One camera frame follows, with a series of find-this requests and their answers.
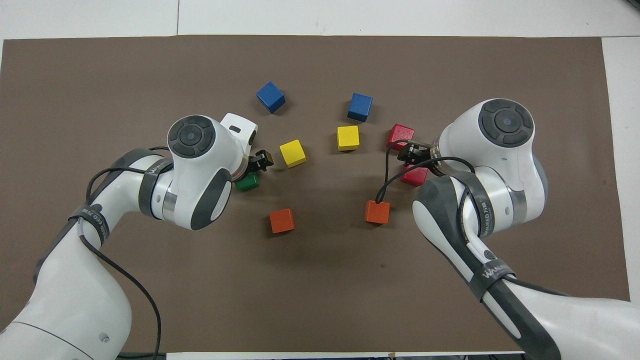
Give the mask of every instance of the toy block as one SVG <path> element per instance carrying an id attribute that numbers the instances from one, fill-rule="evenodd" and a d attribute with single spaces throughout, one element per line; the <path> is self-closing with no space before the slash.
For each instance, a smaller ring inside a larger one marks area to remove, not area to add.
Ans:
<path id="1" fill-rule="evenodd" d="M 396 124 L 389 131 L 389 140 L 387 140 L 387 147 L 391 145 L 392 142 L 398 141 L 400 139 L 411 140 L 413 138 L 414 130 L 410 127 L 402 126 L 400 124 Z M 399 142 L 394 144 L 393 150 L 400 150 L 403 146 L 406 145 L 406 142 Z"/>
<path id="2" fill-rule="evenodd" d="M 364 220 L 374 224 L 389 223 L 389 209 L 391 205 L 388 202 L 376 204 L 375 201 L 367 201 L 367 208 L 364 211 Z"/>
<path id="3" fill-rule="evenodd" d="M 260 185 L 260 178 L 257 172 L 250 172 L 244 179 L 236 181 L 236 188 L 242 192 L 257 188 Z"/>
<path id="4" fill-rule="evenodd" d="M 258 100 L 269 109 L 270 113 L 274 113 L 284 102 L 284 94 L 272 83 L 268 82 L 255 95 Z"/>
<path id="5" fill-rule="evenodd" d="M 296 228 L 293 223 L 293 213 L 291 212 L 291 209 L 271 212 L 269 214 L 269 221 L 271 221 L 271 231 L 274 234 L 283 233 Z"/>
<path id="6" fill-rule="evenodd" d="M 338 150 L 355 150 L 360 146 L 360 133 L 358 126 L 339 126 L 336 132 L 338 138 Z"/>
<path id="7" fill-rule="evenodd" d="M 367 121 L 372 102 L 372 97 L 358 94 L 356 92 L 353 93 L 353 96 L 351 96 L 351 104 L 349 105 L 349 112 L 347 113 L 347 117 L 349 119 L 357 121 Z"/>
<path id="8" fill-rule="evenodd" d="M 409 171 L 405 175 L 402 175 L 402 177 L 400 177 L 400 181 L 402 181 L 405 184 L 420 186 L 424 184 L 424 181 L 427 178 L 427 172 L 429 172 L 429 170 L 426 167 L 416 168 Z"/>
<path id="9" fill-rule="evenodd" d="M 302 150 L 300 140 L 295 139 L 292 142 L 288 142 L 280 146 L 280 152 L 284 162 L 287 163 L 287 167 L 294 167 L 300 165 L 307 160 L 305 152 Z"/>

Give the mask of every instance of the blue cube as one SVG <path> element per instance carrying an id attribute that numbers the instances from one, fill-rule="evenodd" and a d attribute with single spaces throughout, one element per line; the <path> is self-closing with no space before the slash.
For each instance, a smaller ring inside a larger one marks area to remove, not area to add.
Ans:
<path id="1" fill-rule="evenodd" d="M 349 105 L 349 113 L 347 117 L 349 119 L 354 119 L 358 121 L 365 122 L 367 121 L 367 117 L 369 116 L 369 110 L 371 109 L 371 103 L 373 102 L 373 98 L 353 93 L 351 97 L 351 105 Z"/>
<path id="2" fill-rule="evenodd" d="M 270 81 L 255 95 L 272 114 L 284 104 L 284 94 Z"/>

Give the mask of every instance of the orange block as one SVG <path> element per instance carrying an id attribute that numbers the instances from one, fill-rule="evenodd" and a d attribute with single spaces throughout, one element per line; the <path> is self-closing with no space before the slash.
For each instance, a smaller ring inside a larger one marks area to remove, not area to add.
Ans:
<path id="1" fill-rule="evenodd" d="M 367 208 L 364 211 L 364 220 L 374 224 L 389 223 L 389 209 L 391 205 L 388 202 L 376 204 L 375 201 L 367 201 Z"/>
<path id="2" fill-rule="evenodd" d="M 273 211 L 269 214 L 269 220 L 271 221 L 271 231 L 274 234 L 296 228 L 293 223 L 293 213 L 291 209 Z"/>

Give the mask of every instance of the green cube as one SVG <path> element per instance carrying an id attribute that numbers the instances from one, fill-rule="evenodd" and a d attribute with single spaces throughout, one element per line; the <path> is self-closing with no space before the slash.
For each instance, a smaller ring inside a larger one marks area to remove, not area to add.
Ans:
<path id="1" fill-rule="evenodd" d="M 257 188 L 260 185 L 260 178 L 257 172 L 250 172 L 244 179 L 236 182 L 236 188 L 242 192 Z"/>

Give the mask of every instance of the yellow cube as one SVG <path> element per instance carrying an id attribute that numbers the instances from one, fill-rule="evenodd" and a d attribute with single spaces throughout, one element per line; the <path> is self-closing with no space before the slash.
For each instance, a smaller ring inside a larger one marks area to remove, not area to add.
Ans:
<path id="1" fill-rule="evenodd" d="M 360 146 L 360 134 L 358 126 L 339 126 L 338 127 L 338 150 L 348 151 L 355 150 Z"/>
<path id="2" fill-rule="evenodd" d="M 287 163 L 288 167 L 300 165 L 307 160 L 305 152 L 302 150 L 300 140 L 298 139 L 281 145 L 280 152 L 282 152 L 282 157 L 284 158 L 284 162 Z"/>

